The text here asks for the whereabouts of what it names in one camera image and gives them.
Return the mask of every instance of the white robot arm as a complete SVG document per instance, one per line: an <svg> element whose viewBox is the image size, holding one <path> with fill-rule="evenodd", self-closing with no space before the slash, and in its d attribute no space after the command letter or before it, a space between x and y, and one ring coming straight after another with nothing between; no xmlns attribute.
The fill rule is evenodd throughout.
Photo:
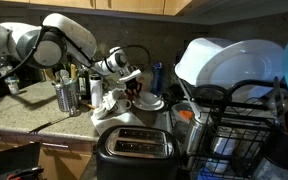
<svg viewBox="0 0 288 180"><path fill-rule="evenodd" d="M102 76L123 71L126 76L121 82L127 82L140 75L139 70L135 73L126 70L129 64L121 49L113 49L107 59L94 61L96 48L96 40L88 30L61 14L48 15L42 26L0 24L0 56L11 55L36 68L52 68L68 52Z"/></svg>

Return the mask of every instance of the dish drying rack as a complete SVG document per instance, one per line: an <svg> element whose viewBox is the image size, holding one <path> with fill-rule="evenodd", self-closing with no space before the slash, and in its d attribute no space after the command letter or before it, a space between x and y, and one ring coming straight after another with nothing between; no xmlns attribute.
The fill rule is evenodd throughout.
<svg viewBox="0 0 288 180"><path fill-rule="evenodd" d="M250 179L263 159L262 144L277 129L275 118L259 98L241 103L230 97L243 86L273 88L274 84L245 80L226 90L215 85L194 87L181 79L179 83L195 118L204 122L196 150L186 151L184 161L193 159L186 167L191 179Z"/></svg>

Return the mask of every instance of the black toaster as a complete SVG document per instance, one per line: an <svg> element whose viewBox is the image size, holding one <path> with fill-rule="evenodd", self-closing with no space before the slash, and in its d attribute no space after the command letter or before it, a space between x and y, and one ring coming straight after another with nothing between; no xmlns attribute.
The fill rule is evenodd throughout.
<svg viewBox="0 0 288 180"><path fill-rule="evenodd" d="M142 126L113 126L97 143L98 180L173 180L180 164L175 138Z"/></svg>

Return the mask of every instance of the mug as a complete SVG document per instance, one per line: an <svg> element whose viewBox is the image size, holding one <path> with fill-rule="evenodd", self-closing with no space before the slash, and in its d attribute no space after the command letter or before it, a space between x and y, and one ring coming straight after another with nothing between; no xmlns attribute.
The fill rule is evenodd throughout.
<svg viewBox="0 0 288 180"><path fill-rule="evenodd" d="M131 108L132 106L132 103L130 100L128 99L118 99L116 101L116 104L115 104L115 110L114 112L115 113L124 113L126 112L126 110L128 110L129 108Z"/></svg>

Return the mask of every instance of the cable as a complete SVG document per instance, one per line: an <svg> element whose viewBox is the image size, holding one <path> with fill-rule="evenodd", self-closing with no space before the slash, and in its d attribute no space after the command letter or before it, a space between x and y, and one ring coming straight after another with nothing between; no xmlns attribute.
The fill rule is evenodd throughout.
<svg viewBox="0 0 288 180"><path fill-rule="evenodd" d="M146 54L147 54L147 66L144 67L144 69L143 69L143 71L145 71L147 68L149 68L149 66L150 66L150 64L151 64L151 55L150 55L150 53L148 52L148 50L147 50L144 46L142 46L142 45L131 44L131 45L119 47L119 48L115 49L114 51L112 51L112 52L106 57L106 59L108 59L112 54L114 54L114 53L115 53L116 51L118 51L118 50L126 49L126 48L131 48L131 47L141 48L141 49L143 49L143 50L146 52Z"/></svg>
<svg viewBox="0 0 288 180"><path fill-rule="evenodd" d="M37 36L37 39L35 41L35 44L33 46L33 48L31 49L31 51L28 53L28 55L25 57L25 59L19 64L17 65L15 68L13 68L11 71L7 72L4 76L0 76L0 80L1 79L5 79L6 77L8 77L11 74L14 74L17 70L19 70L21 67L23 67L34 55L34 53L37 51L37 47L40 44L44 34L49 31L48 27L42 27L40 33Z"/></svg>

